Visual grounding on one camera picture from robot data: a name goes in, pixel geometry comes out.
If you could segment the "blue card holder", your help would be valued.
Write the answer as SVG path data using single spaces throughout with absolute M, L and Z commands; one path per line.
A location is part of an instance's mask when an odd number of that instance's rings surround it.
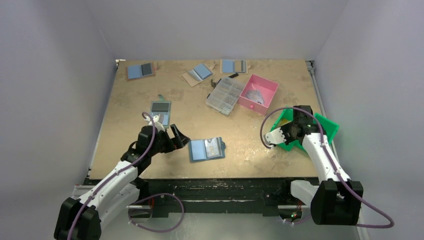
M 191 140 L 188 143 L 189 160 L 192 163 L 224 159 L 226 144 L 222 137 Z

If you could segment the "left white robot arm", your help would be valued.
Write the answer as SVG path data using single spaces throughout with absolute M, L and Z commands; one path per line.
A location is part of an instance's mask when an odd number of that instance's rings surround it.
M 67 198 L 60 207 L 54 239 L 98 240 L 102 229 L 126 206 L 142 205 L 155 197 L 173 197 L 172 193 L 151 195 L 148 182 L 139 178 L 154 155 L 182 149 L 190 142 L 175 124 L 170 128 L 173 138 L 154 125 L 142 127 L 113 171 L 80 197 Z

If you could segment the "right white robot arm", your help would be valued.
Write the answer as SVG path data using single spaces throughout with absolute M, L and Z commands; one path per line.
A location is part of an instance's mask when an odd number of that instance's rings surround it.
M 311 107 L 298 105 L 292 109 L 293 120 L 281 129 L 288 142 L 301 143 L 315 166 L 319 186 L 295 180 L 281 189 L 282 200 L 292 204 L 299 199 L 307 204 L 317 225 L 356 225 L 364 193 L 362 183 L 352 180 L 335 160 L 326 132 Z

